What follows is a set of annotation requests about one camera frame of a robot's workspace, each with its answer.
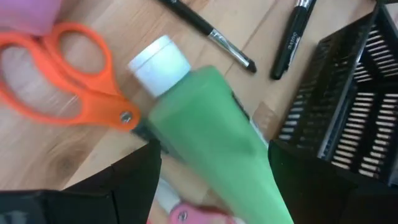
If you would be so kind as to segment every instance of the pink object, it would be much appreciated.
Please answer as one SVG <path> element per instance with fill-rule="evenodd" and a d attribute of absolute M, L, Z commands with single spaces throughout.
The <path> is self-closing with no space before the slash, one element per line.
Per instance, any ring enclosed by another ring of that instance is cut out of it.
<path fill-rule="evenodd" d="M 232 217 L 222 213 L 203 212 L 191 205 L 181 203 L 170 213 L 171 224 L 211 224 L 214 219 L 225 220 L 226 224 L 237 224 Z"/>
<path fill-rule="evenodd" d="M 57 18 L 61 2 L 62 0 L 0 0 L 0 27 L 33 35 L 48 34 Z"/>

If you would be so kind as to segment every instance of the scissors pivot screw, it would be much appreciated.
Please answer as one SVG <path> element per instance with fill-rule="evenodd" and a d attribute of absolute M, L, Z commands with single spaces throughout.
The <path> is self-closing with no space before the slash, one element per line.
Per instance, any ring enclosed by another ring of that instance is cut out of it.
<path fill-rule="evenodd" d="M 132 120 L 132 113 L 130 111 L 125 111 L 125 112 L 121 113 L 120 120 L 123 123 L 130 122 Z"/>
<path fill-rule="evenodd" d="M 185 222 L 188 218 L 188 212 L 187 211 L 182 211 L 179 213 L 178 215 L 178 220 L 180 220 L 181 222 Z"/>

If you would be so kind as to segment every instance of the white bottle cap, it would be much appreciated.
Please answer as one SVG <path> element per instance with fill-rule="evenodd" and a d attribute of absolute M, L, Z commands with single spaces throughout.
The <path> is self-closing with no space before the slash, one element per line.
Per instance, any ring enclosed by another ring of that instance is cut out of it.
<path fill-rule="evenodd" d="M 129 69 L 153 97 L 158 97 L 177 84 L 191 70 L 191 65 L 164 35 L 132 59 Z"/>

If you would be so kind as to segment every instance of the black paintbrush handle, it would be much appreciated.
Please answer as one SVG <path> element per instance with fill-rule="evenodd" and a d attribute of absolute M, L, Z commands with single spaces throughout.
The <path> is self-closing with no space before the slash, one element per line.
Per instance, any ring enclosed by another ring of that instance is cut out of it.
<path fill-rule="evenodd" d="M 186 4 L 179 0 L 159 0 L 169 9 L 175 12 L 183 20 L 187 21 L 193 27 L 198 29 L 204 35 L 210 35 L 214 27 L 211 26 L 204 18 L 199 16 L 194 10 L 190 9 Z"/>

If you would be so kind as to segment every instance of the black mesh organizer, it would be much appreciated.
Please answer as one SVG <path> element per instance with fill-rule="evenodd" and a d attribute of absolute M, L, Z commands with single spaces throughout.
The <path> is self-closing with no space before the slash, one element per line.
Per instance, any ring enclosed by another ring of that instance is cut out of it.
<path fill-rule="evenodd" d="M 384 5 L 320 41 L 279 139 L 394 184 L 398 32 Z"/>

